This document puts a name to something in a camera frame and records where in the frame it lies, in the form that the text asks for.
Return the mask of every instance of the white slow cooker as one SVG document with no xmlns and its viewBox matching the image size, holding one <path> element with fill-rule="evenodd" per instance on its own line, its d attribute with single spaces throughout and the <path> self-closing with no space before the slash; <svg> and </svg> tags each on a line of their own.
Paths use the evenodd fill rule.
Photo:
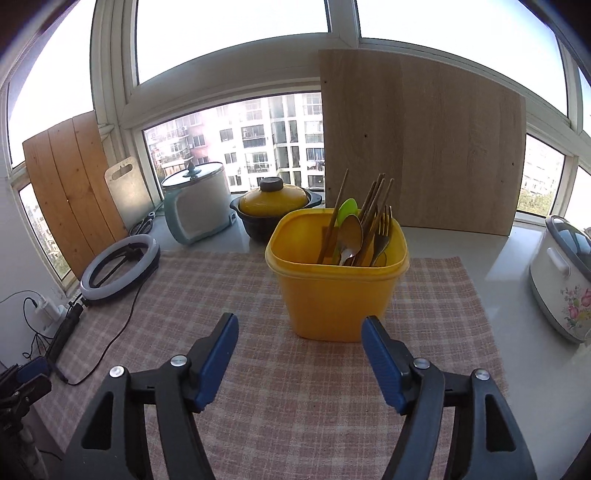
<svg viewBox="0 0 591 480">
<path fill-rule="evenodd" d="M 162 182 L 168 229 L 181 244 L 218 233 L 236 220 L 222 163 L 210 162 L 166 177 Z"/>
<path fill-rule="evenodd" d="M 531 289 L 542 312 L 565 338 L 591 338 L 591 238 L 557 215 L 530 265 Z"/>
</svg>

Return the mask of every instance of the cooker handle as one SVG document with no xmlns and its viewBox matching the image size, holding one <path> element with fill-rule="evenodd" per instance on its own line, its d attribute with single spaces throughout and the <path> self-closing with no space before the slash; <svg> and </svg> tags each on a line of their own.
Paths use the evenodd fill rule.
<svg viewBox="0 0 591 480">
<path fill-rule="evenodd" d="M 560 255 L 558 253 L 558 251 L 553 247 L 548 247 L 548 250 L 546 250 L 546 253 L 548 253 L 550 260 L 552 260 L 552 263 L 554 264 L 554 266 L 556 268 L 558 268 L 558 271 L 560 273 L 562 273 L 562 275 L 564 277 L 569 277 L 570 276 L 570 265 L 567 263 L 567 261 L 564 258 L 562 258 L 562 255 Z"/>
</svg>

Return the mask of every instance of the pink checkered cloth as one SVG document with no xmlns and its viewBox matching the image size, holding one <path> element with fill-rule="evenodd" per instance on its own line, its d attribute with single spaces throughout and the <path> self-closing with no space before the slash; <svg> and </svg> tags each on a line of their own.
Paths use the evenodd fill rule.
<svg viewBox="0 0 591 480">
<path fill-rule="evenodd" d="M 134 294 L 85 311 L 58 362 L 71 381 L 94 366 L 127 319 Z M 79 387 L 54 378 L 52 392 L 37 403 L 60 447 L 113 365 L 157 368 L 208 335 L 223 312 L 240 321 L 238 344 L 216 400 L 196 415 L 217 478 L 381 478 L 404 419 L 385 404 L 360 344 L 292 332 L 260 254 L 163 253 L 127 330 L 98 370 Z M 491 328 L 459 258 L 413 259 L 382 322 L 413 355 L 456 373 L 486 368 L 506 391 Z M 154 478 L 166 478 L 155 408 L 146 410 Z M 452 425 L 448 408 L 432 478 L 443 476 Z"/>
</svg>

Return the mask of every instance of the yellow pot lid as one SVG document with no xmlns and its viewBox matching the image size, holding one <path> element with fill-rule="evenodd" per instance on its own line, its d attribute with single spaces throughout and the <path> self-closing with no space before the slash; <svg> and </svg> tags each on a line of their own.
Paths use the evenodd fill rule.
<svg viewBox="0 0 591 480">
<path fill-rule="evenodd" d="M 284 184 L 279 177 L 261 180 L 259 188 L 245 193 L 238 206 L 246 215 L 255 217 L 283 216 L 308 203 L 306 192 L 295 185 Z"/>
</svg>

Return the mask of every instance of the countertop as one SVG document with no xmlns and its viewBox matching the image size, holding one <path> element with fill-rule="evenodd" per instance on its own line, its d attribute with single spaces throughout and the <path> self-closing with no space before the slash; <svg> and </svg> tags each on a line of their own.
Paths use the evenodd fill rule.
<svg viewBox="0 0 591 480">
<path fill-rule="evenodd" d="M 561 337 L 540 312 L 528 268 L 544 228 L 515 223 L 509 237 L 403 228 L 412 257 L 458 256 L 478 291 L 501 353 L 508 402 L 540 480 L 559 479 L 591 433 L 591 347 Z M 241 220 L 190 247 L 178 244 L 164 217 L 151 234 L 162 250 L 262 252 Z"/>
</svg>

